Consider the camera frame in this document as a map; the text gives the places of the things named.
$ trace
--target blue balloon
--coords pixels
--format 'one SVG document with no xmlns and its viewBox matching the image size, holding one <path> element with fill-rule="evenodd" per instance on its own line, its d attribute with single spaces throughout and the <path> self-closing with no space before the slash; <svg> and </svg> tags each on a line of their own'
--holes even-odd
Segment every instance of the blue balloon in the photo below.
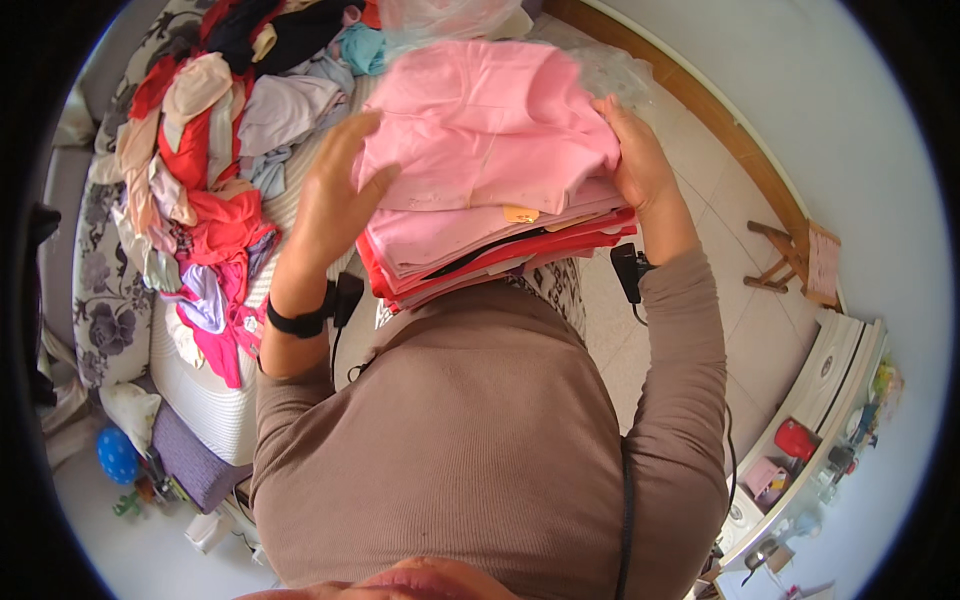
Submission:
<svg viewBox="0 0 960 600">
<path fill-rule="evenodd" d="M 123 431 L 108 427 L 100 433 L 97 458 L 110 479 L 124 486 L 132 483 L 140 469 L 136 457 L 136 449 Z"/>
</svg>

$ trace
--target black wristband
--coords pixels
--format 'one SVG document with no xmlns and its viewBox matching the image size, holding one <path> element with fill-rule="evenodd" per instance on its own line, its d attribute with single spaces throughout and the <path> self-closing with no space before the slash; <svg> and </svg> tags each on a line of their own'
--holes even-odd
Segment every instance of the black wristband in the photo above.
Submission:
<svg viewBox="0 0 960 600">
<path fill-rule="evenodd" d="M 272 324 L 277 331 L 296 335 L 302 340 L 306 340 L 317 337 L 324 332 L 324 323 L 333 316 L 336 305 L 337 284 L 328 279 L 326 281 L 324 304 L 317 310 L 305 315 L 298 315 L 293 319 L 288 319 L 277 314 L 274 305 L 270 300 L 267 300 L 267 319 L 270 320 L 270 324 Z"/>
</svg>

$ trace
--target lip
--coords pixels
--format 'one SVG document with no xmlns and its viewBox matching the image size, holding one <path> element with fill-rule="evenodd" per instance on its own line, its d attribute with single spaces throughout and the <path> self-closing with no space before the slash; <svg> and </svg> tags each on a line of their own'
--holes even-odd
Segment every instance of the lip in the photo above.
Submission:
<svg viewBox="0 0 960 600">
<path fill-rule="evenodd" d="M 417 600 L 477 600 L 476 594 L 430 568 L 392 568 L 358 587 L 395 589 Z"/>
</svg>

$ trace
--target small wooden chair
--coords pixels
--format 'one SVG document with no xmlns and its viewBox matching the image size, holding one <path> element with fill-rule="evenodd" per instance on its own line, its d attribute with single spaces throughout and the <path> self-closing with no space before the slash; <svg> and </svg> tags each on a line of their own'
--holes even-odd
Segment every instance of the small wooden chair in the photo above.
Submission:
<svg viewBox="0 0 960 600">
<path fill-rule="evenodd" d="M 803 283 L 803 287 L 800 288 L 801 294 L 809 300 L 839 310 L 836 278 L 840 258 L 840 238 L 809 219 L 806 222 L 809 248 L 799 249 L 788 233 L 755 221 L 748 221 L 747 229 L 765 235 L 780 252 L 781 259 L 759 277 L 744 277 L 743 283 L 761 290 L 786 294 L 787 281 L 798 276 Z M 783 267 L 789 267 L 790 271 L 775 279 Z"/>
</svg>

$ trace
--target pink shirt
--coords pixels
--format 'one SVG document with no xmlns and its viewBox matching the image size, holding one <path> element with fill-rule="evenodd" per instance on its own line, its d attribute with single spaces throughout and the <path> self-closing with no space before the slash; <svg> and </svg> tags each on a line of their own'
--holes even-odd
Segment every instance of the pink shirt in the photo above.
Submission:
<svg viewBox="0 0 960 600">
<path fill-rule="evenodd" d="M 367 101 L 384 114 L 354 179 L 399 162 L 380 208 L 560 214 L 586 177 L 620 157 L 578 77 L 577 63 L 545 44 L 442 41 L 407 53 Z"/>
</svg>

